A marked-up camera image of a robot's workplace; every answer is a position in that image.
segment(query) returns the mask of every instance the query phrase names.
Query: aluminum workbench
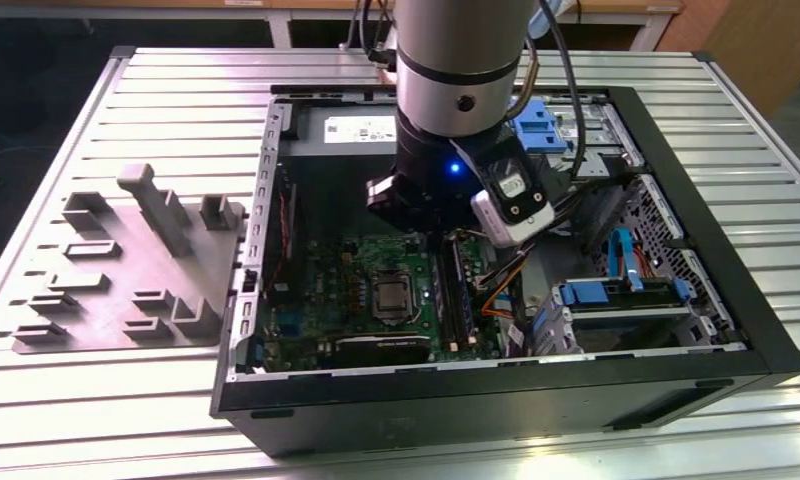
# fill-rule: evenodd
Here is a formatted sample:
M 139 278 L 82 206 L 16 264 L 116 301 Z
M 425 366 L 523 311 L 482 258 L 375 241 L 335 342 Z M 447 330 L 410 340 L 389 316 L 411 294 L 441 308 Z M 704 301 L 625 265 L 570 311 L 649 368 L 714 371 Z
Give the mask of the aluminum workbench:
M 71 233 L 58 215 L 67 192 L 128 202 L 114 176 L 140 161 L 181 202 L 213 192 L 246 203 L 269 85 L 378 81 L 359 54 L 333 50 L 119 54 L 0 259 L 0 478 L 800 478 L 800 377 L 654 431 L 290 463 L 207 416 L 215 348 L 15 354 L 7 335 L 26 307 L 11 303 L 42 282 L 30 253 Z M 579 84 L 637 89 L 800 348 L 800 161 L 714 64 L 634 52 L 578 52 L 573 62 Z M 538 83 L 561 84 L 555 54 L 541 64 Z

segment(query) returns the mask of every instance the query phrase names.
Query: white label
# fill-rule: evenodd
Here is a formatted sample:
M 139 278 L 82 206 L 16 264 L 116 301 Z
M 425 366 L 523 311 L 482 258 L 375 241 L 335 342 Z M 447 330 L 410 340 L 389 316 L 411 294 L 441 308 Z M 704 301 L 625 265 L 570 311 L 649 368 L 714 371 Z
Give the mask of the white label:
M 577 138 L 577 128 L 561 128 L 559 138 Z
M 509 325 L 509 330 L 506 330 L 506 335 L 511 338 L 511 341 L 515 342 L 515 345 L 523 345 L 523 333 L 518 330 L 514 324 Z
M 523 192 L 523 179 L 519 174 L 513 174 L 499 181 L 501 184 L 501 192 L 506 195 L 507 198 L 514 197 L 521 192 Z
M 263 0 L 225 0 L 229 7 L 262 7 Z
M 393 142 L 394 117 L 329 117 L 323 133 L 325 143 Z

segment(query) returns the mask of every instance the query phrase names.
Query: blue cable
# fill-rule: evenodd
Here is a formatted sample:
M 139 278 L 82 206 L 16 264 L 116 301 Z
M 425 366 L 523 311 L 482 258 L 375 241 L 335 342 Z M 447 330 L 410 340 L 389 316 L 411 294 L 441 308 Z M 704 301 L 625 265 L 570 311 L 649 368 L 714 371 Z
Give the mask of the blue cable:
M 614 228 L 608 238 L 608 276 L 618 276 L 618 262 L 616 247 L 622 249 L 622 265 L 625 267 L 625 277 L 630 283 L 633 291 L 642 290 L 640 281 L 640 270 L 637 268 L 637 257 L 634 256 L 634 247 L 630 243 L 630 232 L 626 228 Z

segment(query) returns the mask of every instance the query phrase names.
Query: black cable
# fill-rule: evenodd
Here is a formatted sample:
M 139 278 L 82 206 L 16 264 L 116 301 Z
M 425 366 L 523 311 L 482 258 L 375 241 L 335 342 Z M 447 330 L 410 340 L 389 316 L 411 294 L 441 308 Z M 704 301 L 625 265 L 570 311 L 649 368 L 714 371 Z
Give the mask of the black cable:
M 554 13 L 550 11 L 550 5 L 547 5 L 545 0 L 538 0 L 538 7 L 542 10 L 545 19 L 547 20 L 550 33 L 554 36 L 554 42 L 557 43 L 559 59 L 562 60 L 562 70 L 565 72 L 565 83 L 569 87 L 571 108 L 574 109 L 574 124 L 577 127 L 577 149 L 574 150 L 574 161 L 571 163 L 571 179 L 574 179 L 577 177 L 577 171 L 581 168 L 581 163 L 583 162 L 583 152 L 586 150 L 586 125 L 583 124 L 583 110 L 581 108 L 581 98 L 577 95 L 577 84 L 574 82 L 571 60 L 569 58 L 569 51 L 565 48 L 565 38 L 562 37 L 562 32 L 557 26 L 557 18 L 554 17 Z
M 346 30 L 346 48 L 351 45 L 351 36 L 355 31 L 355 20 L 358 19 L 358 9 L 361 8 L 361 0 L 355 0 L 355 8 L 351 9 L 351 18 L 349 19 L 349 29 Z
M 593 180 L 591 182 L 583 183 L 577 189 L 569 193 L 565 197 L 562 197 L 557 203 L 553 205 L 554 208 L 554 218 L 551 222 L 545 225 L 538 232 L 533 234 L 530 238 L 527 238 L 515 250 L 506 262 L 503 262 L 502 266 L 495 270 L 485 274 L 479 280 L 477 281 L 478 286 L 483 286 L 489 283 L 494 278 L 497 278 L 503 273 L 509 272 L 517 265 L 518 262 L 529 255 L 530 251 L 535 247 L 535 241 L 538 238 L 551 229 L 557 228 L 562 223 L 569 219 L 574 209 L 579 205 L 579 201 L 589 193 L 594 192 L 599 188 L 612 187 L 614 185 L 621 185 L 625 182 L 630 181 L 633 178 L 632 173 L 624 173 L 614 177 L 608 177 L 601 180 Z
M 521 282 L 521 272 L 518 272 L 518 275 L 515 275 L 515 277 L 511 279 L 511 282 L 509 282 L 509 285 L 506 286 L 506 293 L 511 297 L 511 300 L 509 302 L 509 310 L 511 311 L 511 324 L 521 331 L 521 333 L 529 335 L 530 322 L 527 321 L 527 316 L 523 312 L 523 285 Z M 513 358 L 523 357 L 526 354 L 526 345 L 529 343 L 530 342 L 522 342 L 521 345 L 515 344 L 515 346 L 518 347 L 517 351 L 511 352 L 510 348 L 509 356 Z
M 538 55 L 535 53 L 535 45 L 533 45 L 533 37 L 530 37 L 529 33 L 523 36 L 523 45 L 527 49 L 527 54 L 530 55 L 530 64 L 527 65 L 527 70 L 523 75 L 523 85 L 521 86 L 521 92 L 518 93 L 518 97 L 515 98 L 515 103 L 513 103 L 511 107 L 506 109 L 506 113 L 503 114 L 503 119 L 506 121 L 511 121 L 523 111 L 523 107 L 527 106 L 527 102 L 530 101 L 530 97 L 533 96 L 533 87 L 535 86 L 535 75 L 538 73 Z
M 361 50 L 363 50 L 365 55 L 370 53 L 371 49 L 371 47 L 367 45 L 363 35 L 363 26 L 367 23 L 367 13 L 370 13 L 370 3 L 373 3 L 373 0 L 363 0 L 363 6 L 361 7 L 361 17 L 358 18 L 358 42 L 361 43 Z
M 385 19 L 390 19 L 390 17 L 387 16 L 387 4 L 382 2 L 382 0 L 375 0 L 375 3 L 378 3 L 379 6 L 379 13 L 378 23 L 375 24 L 375 35 L 373 35 L 373 47 L 378 45 L 378 39 L 382 35 L 382 24 L 385 23 Z

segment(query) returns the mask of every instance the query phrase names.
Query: open computer tower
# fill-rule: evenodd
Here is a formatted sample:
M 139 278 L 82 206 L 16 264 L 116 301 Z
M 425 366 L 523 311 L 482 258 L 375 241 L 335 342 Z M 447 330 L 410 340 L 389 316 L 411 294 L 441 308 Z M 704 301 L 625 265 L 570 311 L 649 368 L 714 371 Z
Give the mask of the open computer tower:
M 393 90 L 273 94 L 210 408 L 269 455 L 656 427 L 800 373 L 632 89 L 581 89 L 570 188 L 617 181 L 574 200 L 519 284 L 494 293 L 479 281 L 503 252 L 473 228 L 445 266 L 443 249 L 367 211 L 395 149 Z M 570 161 L 569 102 L 538 89 L 511 125 L 539 174 Z

